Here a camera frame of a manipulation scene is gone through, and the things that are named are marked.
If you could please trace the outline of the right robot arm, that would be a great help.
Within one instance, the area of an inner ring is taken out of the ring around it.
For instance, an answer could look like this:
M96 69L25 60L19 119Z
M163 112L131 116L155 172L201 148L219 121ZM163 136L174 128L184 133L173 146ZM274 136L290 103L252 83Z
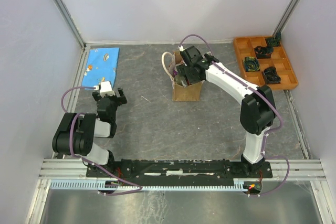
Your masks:
M211 54L202 55L195 46L179 46L183 63L176 67L187 83L207 81L215 84L240 104L240 123L246 131L246 144L240 169L246 177L259 173L263 157L263 138L276 117L271 88L250 83L226 68Z

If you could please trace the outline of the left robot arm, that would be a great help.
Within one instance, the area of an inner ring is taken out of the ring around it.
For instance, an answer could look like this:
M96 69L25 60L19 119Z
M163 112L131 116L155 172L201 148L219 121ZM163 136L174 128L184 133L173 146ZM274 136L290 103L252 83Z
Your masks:
M116 130L116 115L119 106L126 104L123 89L119 95L113 91L101 94L94 91L92 96L97 103L96 113L86 113L76 117L76 113L66 112L53 137L52 148L57 154L83 157L87 162L98 165L98 171L105 177L116 171L113 153L99 147L95 138L113 138Z

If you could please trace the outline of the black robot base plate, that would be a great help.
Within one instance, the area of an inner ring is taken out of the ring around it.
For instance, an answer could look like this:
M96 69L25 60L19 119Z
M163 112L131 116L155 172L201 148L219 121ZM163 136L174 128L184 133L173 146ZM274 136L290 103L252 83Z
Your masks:
M88 178L106 178L111 175L124 179L122 185L142 187L178 186L232 186L234 179L273 178L270 163L262 159L256 165L228 159L154 161L123 159L114 161L112 168L100 169L84 163Z

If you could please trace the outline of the brown canvas tote bag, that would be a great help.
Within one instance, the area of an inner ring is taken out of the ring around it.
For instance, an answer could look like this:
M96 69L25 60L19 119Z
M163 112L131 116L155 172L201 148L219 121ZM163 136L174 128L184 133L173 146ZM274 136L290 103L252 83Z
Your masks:
M177 66L183 63L179 51L174 51L174 54L167 51L162 53L161 64L172 84L172 100L175 102L197 102L200 100L202 81L189 84L186 80L185 86L178 85L174 81L174 77L178 75Z

